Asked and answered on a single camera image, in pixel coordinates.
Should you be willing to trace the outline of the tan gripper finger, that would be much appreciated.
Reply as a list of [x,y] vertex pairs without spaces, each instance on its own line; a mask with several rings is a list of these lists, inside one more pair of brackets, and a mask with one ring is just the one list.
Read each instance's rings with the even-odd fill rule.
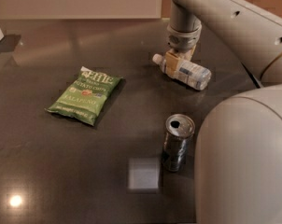
[[183,58],[187,61],[190,61],[195,50],[196,50],[196,47],[191,48],[189,51],[183,54]]
[[179,53],[174,49],[170,49],[165,53],[166,60],[166,75],[170,78],[176,77],[176,67],[179,63],[180,56]]

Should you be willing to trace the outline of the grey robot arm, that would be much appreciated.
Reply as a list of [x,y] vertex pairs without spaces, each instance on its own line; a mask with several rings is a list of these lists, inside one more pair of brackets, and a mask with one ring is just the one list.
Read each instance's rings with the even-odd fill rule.
[[171,27],[194,14],[261,88],[215,106],[194,158],[197,224],[282,224],[282,18],[245,0],[171,0]]

